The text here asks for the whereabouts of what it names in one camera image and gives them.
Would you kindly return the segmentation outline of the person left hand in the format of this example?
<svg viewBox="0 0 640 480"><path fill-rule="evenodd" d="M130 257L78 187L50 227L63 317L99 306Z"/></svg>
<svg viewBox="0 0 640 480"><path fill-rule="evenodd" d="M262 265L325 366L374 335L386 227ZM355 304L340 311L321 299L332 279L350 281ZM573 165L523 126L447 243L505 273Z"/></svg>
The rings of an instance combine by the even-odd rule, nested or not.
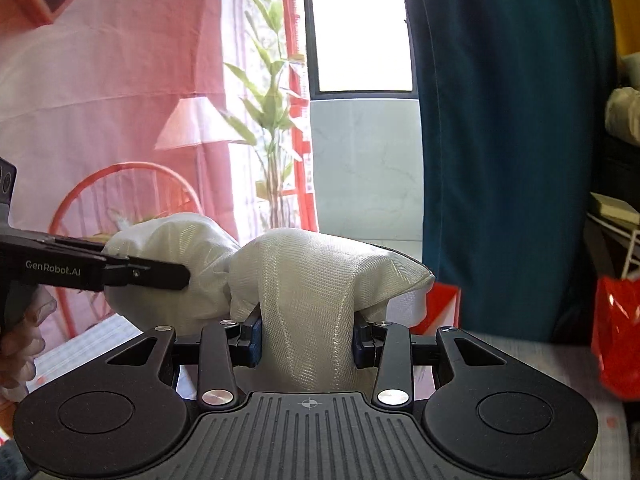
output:
<svg viewBox="0 0 640 480"><path fill-rule="evenodd" d="M36 376L35 356L46 343L40 325L55 311L56 300L40 286L24 318L1 337L1 397L18 402L27 396L26 384Z"/></svg>

